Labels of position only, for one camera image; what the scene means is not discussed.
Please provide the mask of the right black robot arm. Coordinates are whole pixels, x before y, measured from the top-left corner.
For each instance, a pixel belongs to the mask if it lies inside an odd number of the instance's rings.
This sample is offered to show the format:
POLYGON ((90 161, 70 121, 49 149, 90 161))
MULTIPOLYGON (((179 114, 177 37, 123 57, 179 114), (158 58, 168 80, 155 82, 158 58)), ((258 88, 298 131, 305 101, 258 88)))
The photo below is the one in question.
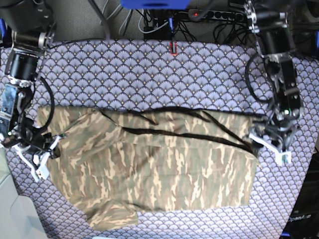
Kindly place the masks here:
POLYGON ((51 46, 56 23, 53 9, 45 0, 2 0, 0 16, 11 29, 11 51, 4 74, 5 85, 0 102, 0 144, 4 148, 17 146, 30 155, 53 156, 57 153, 55 137, 47 133, 54 115, 54 95, 49 84, 37 70, 44 64, 51 46), (35 127, 27 117, 39 80, 50 98, 50 112, 42 127, 35 127))

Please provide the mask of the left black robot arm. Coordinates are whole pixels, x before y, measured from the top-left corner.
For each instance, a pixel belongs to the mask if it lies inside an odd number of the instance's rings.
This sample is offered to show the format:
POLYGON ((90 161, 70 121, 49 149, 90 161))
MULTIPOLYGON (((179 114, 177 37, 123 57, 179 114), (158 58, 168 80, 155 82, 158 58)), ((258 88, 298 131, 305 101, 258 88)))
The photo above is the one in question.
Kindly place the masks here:
POLYGON ((255 56, 262 58, 273 96, 264 100, 270 115, 254 123, 249 138, 272 151, 277 160, 290 160, 289 150, 298 130, 303 102, 297 86, 292 53, 295 43, 289 12, 299 0, 247 0, 244 4, 249 30, 257 37, 255 56))

